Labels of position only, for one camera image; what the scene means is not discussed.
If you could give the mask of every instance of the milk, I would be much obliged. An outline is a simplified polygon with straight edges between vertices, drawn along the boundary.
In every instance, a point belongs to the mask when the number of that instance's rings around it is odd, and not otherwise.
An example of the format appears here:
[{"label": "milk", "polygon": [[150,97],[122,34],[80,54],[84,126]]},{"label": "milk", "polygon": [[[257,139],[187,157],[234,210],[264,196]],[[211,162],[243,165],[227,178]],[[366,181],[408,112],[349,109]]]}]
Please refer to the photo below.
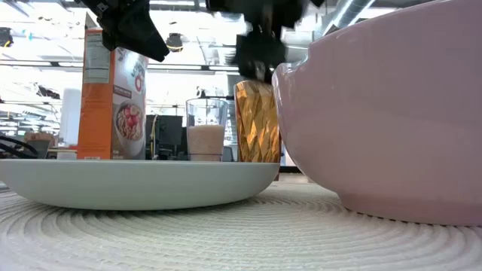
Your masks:
[{"label": "milk", "polygon": [[220,162],[224,147],[223,125],[188,127],[188,153],[191,161]]}]

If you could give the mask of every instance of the ceiling light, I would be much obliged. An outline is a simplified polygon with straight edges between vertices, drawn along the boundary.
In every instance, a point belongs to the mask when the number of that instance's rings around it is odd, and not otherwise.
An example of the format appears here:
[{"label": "ceiling light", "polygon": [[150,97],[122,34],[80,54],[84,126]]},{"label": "ceiling light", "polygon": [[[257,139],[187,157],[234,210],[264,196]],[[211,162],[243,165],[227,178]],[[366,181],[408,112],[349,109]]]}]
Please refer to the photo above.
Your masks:
[{"label": "ceiling light", "polygon": [[36,125],[28,125],[28,126],[19,126],[21,129],[38,129]]},{"label": "ceiling light", "polygon": [[3,104],[9,105],[62,105],[62,101],[3,101]]},{"label": "ceiling light", "polygon": [[0,65],[27,65],[27,66],[51,66],[47,61],[17,61],[17,60],[1,60]]},{"label": "ceiling light", "polygon": [[234,66],[210,66],[212,71],[239,71],[238,67]]},{"label": "ceiling light", "polygon": [[239,72],[223,72],[223,71],[218,71],[216,72],[217,75],[239,75]]},{"label": "ceiling light", "polygon": [[360,12],[359,17],[362,19],[370,19],[389,14],[393,11],[396,11],[396,8],[365,8],[362,12]]},{"label": "ceiling light", "polygon": [[45,126],[45,127],[40,128],[40,130],[41,130],[41,131],[54,131],[54,132],[56,132],[56,131],[58,131],[59,129]]},{"label": "ceiling light", "polygon": [[[194,1],[167,1],[167,0],[152,0],[149,2],[149,4],[154,4],[154,5],[181,5],[181,6],[188,6],[188,7],[193,7],[194,6]],[[202,8],[206,7],[205,2],[199,3],[199,6]]]},{"label": "ceiling light", "polygon": [[62,67],[84,67],[83,62],[59,62]]},{"label": "ceiling light", "polygon": [[23,123],[23,124],[27,124],[27,125],[38,125],[38,124],[40,124],[39,121],[31,121],[31,120],[21,120],[20,122]]},{"label": "ceiling light", "polygon": [[2,126],[17,126],[18,124],[14,121],[1,121],[0,125],[2,125]]},{"label": "ceiling light", "polygon": [[184,69],[184,70],[201,70],[200,65],[149,65],[148,69]]},{"label": "ceiling light", "polygon": [[214,71],[183,70],[183,69],[149,69],[149,74],[161,73],[166,75],[214,75]]},{"label": "ceiling light", "polygon": [[0,127],[0,131],[17,131],[16,127]]}]

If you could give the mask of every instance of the glass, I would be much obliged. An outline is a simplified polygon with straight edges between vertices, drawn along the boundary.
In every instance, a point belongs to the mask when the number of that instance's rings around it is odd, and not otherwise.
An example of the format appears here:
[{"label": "glass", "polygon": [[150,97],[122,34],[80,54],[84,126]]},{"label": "glass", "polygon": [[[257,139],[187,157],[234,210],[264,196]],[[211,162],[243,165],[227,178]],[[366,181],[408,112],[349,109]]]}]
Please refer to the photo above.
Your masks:
[{"label": "glass", "polygon": [[191,161],[222,161],[227,102],[219,99],[186,101],[188,156]]},{"label": "glass", "polygon": [[279,163],[281,144],[273,87],[258,81],[235,86],[238,161]]}]

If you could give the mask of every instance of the cereal box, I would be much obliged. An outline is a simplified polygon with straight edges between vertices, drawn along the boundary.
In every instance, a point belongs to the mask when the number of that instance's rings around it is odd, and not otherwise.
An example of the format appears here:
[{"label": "cereal box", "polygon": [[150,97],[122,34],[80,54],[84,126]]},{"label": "cereal box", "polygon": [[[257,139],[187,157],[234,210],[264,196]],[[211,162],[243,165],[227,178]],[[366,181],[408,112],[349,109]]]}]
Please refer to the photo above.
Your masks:
[{"label": "cereal box", "polygon": [[148,58],[102,45],[87,29],[78,159],[145,159],[145,73]]}]

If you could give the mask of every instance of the drinking glass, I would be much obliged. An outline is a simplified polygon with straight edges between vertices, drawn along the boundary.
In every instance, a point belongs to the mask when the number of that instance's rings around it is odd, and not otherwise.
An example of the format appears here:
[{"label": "drinking glass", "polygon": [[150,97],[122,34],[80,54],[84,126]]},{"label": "drinking glass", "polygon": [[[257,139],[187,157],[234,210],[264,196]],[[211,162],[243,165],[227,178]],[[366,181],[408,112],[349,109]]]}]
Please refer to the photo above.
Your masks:
[{"label": "drinking glass", "polygon": [[220,99],[186,101],[188,156],[191,161],[221,162],[227,102]]}]

